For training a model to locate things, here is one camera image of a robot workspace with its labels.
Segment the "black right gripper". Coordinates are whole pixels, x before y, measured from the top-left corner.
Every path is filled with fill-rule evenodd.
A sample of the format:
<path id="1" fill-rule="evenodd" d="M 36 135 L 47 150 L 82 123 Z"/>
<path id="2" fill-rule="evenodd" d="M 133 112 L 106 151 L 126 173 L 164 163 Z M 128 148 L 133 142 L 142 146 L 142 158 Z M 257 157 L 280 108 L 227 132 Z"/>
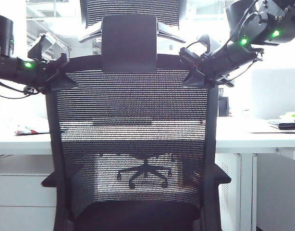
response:
<path id="1" fill-rule="evenodd" d="M 215 73 L 212 70 L 211 60 L 207 52 L 198 55 L 191 52 L 185 47 L 180 49 L 180 61 L 185 65 L 197 65 L 195 70 L 189 71 L 183 85 L 197 85 L 199 88 L 214 88 L 216 87 Z"/>

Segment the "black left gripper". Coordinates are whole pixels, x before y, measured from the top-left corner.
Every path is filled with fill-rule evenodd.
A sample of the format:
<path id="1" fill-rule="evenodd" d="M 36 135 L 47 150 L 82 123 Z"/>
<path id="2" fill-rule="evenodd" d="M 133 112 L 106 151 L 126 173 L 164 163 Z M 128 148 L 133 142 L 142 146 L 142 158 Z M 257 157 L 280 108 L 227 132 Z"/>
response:
<path id="1" fill-rule="evenodd" d="M 48 93 L 49 91 L 60 91 L 76 88 L 77 82 L 71 79 L 62 71 L 63 67 L 69 62 L 68 55 L 61 53 L 56 61 L 47 63 L 42 70 L 41 83 L 38 91 Z"/>

